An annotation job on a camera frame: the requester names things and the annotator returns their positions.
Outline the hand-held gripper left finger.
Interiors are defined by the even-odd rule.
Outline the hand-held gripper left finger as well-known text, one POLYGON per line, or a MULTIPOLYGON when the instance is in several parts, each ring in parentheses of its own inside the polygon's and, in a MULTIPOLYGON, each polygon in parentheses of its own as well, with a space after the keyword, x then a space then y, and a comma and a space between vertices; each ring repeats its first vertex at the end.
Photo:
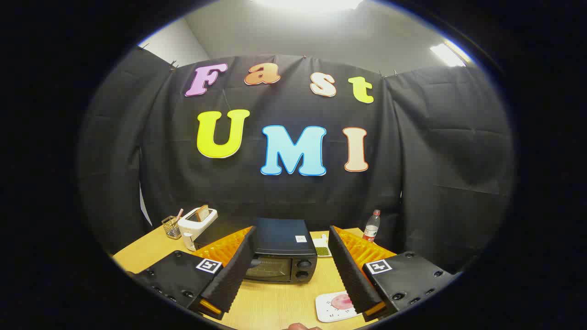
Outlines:
POLYGON ((173 251, 133 278, 193 313, 221 320, 254 258, 255 234, 250 226, 193 253, 173 251))

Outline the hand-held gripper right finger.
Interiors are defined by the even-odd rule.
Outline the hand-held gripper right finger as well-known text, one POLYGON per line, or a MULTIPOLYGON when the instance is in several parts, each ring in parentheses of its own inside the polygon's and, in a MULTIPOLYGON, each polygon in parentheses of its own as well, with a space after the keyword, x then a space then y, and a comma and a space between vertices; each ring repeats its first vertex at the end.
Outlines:
POLYGON ((328 247, 355 311, 365 321, 419 306, 455 279, 419 253, 393 253, 339 227, 329 228, 328 247))

